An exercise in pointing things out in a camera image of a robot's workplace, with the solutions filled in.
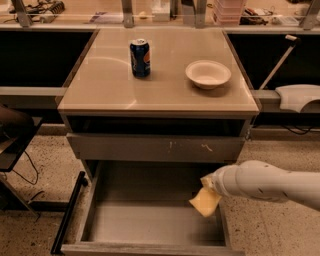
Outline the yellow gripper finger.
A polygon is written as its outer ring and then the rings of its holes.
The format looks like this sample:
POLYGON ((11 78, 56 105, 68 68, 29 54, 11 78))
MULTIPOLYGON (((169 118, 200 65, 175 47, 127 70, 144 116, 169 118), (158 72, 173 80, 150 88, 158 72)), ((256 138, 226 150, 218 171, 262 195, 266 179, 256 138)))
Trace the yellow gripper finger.
POLYGON ((213 190, 213 178, 211 174, 208 174, 200 179, 202 185, 207 190, 213 190))

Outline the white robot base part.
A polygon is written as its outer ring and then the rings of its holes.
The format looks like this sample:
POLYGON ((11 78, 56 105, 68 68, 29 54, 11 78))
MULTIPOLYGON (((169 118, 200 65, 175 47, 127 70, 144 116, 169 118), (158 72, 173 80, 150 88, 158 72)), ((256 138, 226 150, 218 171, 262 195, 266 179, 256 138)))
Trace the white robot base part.
POLYGON ((313 101, 320 100, 320 86, 310 84, 295 84, 277 87, 280 96, 280 109, 300 113, 302 109, 313 101))

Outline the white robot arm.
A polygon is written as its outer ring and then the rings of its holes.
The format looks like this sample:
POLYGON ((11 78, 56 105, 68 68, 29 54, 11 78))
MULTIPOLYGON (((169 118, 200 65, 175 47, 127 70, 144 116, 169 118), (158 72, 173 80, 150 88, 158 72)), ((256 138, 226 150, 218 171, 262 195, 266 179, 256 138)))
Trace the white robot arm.
POLYGON ((320 210, 320 173, 289 171, 258 160, 226 165, 201 178, 221 196, 269 202, 293 201, 320 210))

